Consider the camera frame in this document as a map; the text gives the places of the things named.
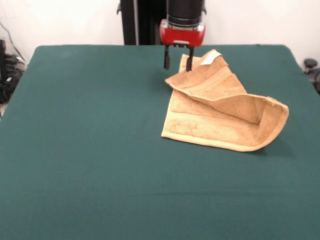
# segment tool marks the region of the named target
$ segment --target towel label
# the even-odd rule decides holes
[[[213,50],[206,56],[206,58],[201,62],[200,65],[210,65],[214,62],[214,60],[221,56],[222,54],[220,52],[217,52],[216,50]]]

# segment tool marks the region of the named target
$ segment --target green tablecloth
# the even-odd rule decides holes
[[[160,137],[182,49],[38,48],[0,123],[0,239],[320,239],[319,96],[284,46],[212,48],[289,106],[266,148]]]

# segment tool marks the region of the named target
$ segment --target tan towel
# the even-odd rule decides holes
[[[194,57],[192,71],[186,72],[188,57],[182,55],[179,73],[165,80],[173,92],[162,137],[250,152],[279,135],[289,116],[286,105],[248,94],[215,50]]]

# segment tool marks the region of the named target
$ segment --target black cable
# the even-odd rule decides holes
[[[12,37],[11,37],[11,34],[10,34],[10,31],[3,25],[3,23],[0,21],[0,26],[6,31],[6,33],[8,34],[9,36],[9,40],[10,40],[10,43],[12,44],[14,50],[16,51],[16,53],[19,55],[19,57],[25,61],[24,57],[21,55],[21,53],[19,52],[19,50],[16,48],[16,46],[14,45],[14,41],[12,40]]]

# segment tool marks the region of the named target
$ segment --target black knob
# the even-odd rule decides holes
[[[318,62],[312,58],[307,58],[304,60],[304,65],[308,68],[308,69],[312,69],[315,66],[318,65]]]

